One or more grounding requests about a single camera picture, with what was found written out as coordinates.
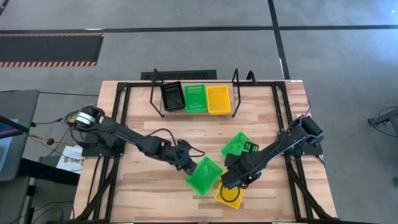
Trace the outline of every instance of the yellow basket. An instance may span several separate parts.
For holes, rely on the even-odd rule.
[[[206,96],[209,114],[219,115],[231,112],[228,86],[208,86],[206,87]]]
[[[245,189],[239,189],[237,187],[234,187],[231,190],[229,190],[228,188],[224,187],[223,188],[223,197],[225,198],[225,200],[233,200],[237,197],[236,200],[234,200],[233,202],[226,202],[221,197],[221,188],[222,187],[223,187],[223,183],[220,182],[220,184],[218,185],[218,190],[217,190],[215,199],[225,205],[228,205],[235,209],[239,209],[239,207],[241,206],[241,203],[242,203]]]

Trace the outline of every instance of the concrete floor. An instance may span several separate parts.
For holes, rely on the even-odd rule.
[[[280,26],[398,24],[395,0],[274,0]],[[10,0],[1,30],[173,26],[271,26],[265,0]],[[326,172],[337,214],[344,220],[396,223],[397,138],[366,119],[398,96],[398,30],[281,31],[291,79],[302,79],[312,115],[325,130]],[[98,94],[103,80],[138,80],[141,72],[235,68],[257,79],[281,79],[273,31],[106,34],[98,65],[88,68],[0,68],[0,91],[39,89]],[[35,121],[50,121],[95,96],[40,95]],[[34,133],[62,137],[65,127]],[[29,141],[25,157],[48,149]]]

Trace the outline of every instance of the wooden tabletop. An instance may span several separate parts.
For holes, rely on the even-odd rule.
[[[112,114],[117,83],[117,81],[103,82],[99,94],[98,107],[102,108],[108,116]],[[286,81],[286,86],[294,119],[306,112],[307,97],[302,82]],[[234,89],[235,100],[237,100],[236,87]],[[176,138],[185,139],[192,146],[205,151],[206,155],[222,168],[224,157],[220,152],[221,148],[238,132],[246,134],[261,148],[276,140],[279,128],[270,87],[241,87],[241,106],[235,118],[231,115],[185,115],[161,118],[149,104],[149,96],[150,87],[132,88],[126,120],[126,124],[131,129],[141,134],[148,134],[159,128],[168,128]],[[279,96],[284,112],[281,92]],[[160,106],[160,98],[160,88],[156,88],[155,105]],[[118,110],[119,117],[122,105],[123,96]],[[157,135],[170,140],[167,133],[159,132]],[[335,217],[336,212],[323,164],[314,156],[302,156],[302,162],[309,191],[325,211]],[[74,203],[77,215],[86,207],[95,163],[96,158],[87,158],[84,161]],[[98,166],[91,196],[95,194],[98,186],[101,163],[102,160]],[[272,222],[295,220],[282,156],[271,160],[263,170],[261,178],[249,186],[239,210],[223,205],[214,199],[218,182],[205,197],[201,197],[185,183],[186,176],[184,171],[176,171],[174,166],[166,162],[148,158],[135,146],[127,144],[124,156],[120,160],[111,221]],[[299,190],[298,197],[302,216],[305,216]],[[107,198],[106,192],[101,204],[100,217],[104,215]]]

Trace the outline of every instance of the green plastic basket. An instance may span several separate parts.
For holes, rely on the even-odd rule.
[[[207,110],[206,87],[204,85],[185,86],[185,109],[189,113]]]
[[[240,132],[222,148],[221,153],[224,156],[228,153],[240,156],[242,152],[248,152],[248,150],[244,148],[244,143],[247,141],[251,142],[246,135]]]
[[[209,157],[205,156],[198,164],[194,173],[185,178],[185,181],[198,192],[198,194],[205,196],[222,173],[223,170]]]

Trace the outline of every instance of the hazard stripe mat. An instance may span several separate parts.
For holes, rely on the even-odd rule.
[[[0,67],[92,67],[103,34],[0,34]]]

